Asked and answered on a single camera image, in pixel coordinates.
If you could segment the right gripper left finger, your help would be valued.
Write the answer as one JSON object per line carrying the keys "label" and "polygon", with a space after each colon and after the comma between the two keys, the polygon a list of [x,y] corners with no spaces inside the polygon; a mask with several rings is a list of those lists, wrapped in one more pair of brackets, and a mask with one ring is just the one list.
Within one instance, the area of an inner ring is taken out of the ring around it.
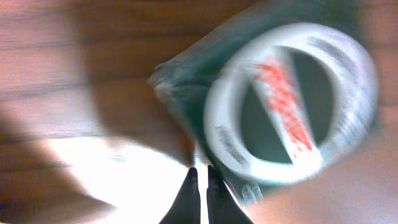
{"label": "right gripper left finger", "polygon": [[189,168],[178,194],[159,224],[200,224],[201,199],[198,190],[198,172]]}

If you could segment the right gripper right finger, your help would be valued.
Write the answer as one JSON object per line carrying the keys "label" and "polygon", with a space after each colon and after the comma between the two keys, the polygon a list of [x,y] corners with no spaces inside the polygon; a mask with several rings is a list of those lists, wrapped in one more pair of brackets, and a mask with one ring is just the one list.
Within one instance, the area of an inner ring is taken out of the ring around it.
{"label": "right gripper right finger", "polygon": [[206,199],[209,224],[252,224],[213,166],[208,166]]}

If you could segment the dark green Zam-Buk box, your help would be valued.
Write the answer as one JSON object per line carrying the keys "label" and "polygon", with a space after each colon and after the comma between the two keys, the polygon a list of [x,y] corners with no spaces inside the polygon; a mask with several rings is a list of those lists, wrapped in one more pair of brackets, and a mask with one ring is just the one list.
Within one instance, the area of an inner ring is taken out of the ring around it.
{"label": "dark green Zam-Buk box", "polygon": [[356,1],[256,4],[151,78],[241,203],[309,179],[377,121],[377,70]]}

